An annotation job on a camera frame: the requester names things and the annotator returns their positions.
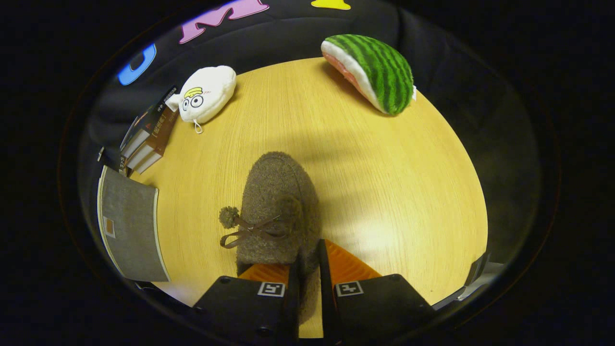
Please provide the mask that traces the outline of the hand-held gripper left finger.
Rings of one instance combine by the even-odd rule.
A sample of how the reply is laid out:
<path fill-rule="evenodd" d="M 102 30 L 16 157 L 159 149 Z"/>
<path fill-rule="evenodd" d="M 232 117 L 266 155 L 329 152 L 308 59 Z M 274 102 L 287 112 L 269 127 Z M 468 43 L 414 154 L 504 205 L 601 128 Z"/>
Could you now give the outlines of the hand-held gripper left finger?
<path fill-rule="evenodd" d="M 192 322 L 216 345 L 296 346 L 300 258 L 283 281 L 220 276 L 192 308 Z"/>

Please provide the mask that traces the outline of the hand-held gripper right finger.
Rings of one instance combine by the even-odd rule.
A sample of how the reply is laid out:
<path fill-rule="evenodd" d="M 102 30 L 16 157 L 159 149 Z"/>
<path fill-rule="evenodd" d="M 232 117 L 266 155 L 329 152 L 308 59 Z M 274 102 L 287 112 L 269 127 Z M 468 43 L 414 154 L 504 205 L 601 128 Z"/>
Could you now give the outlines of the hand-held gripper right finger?
<path fill-rule="evenodd" d="M 379 274 L 327 239 L 317 249 L 327 346 L 394 346 L 435 316 L 435 309 L 401 274 Z"/>

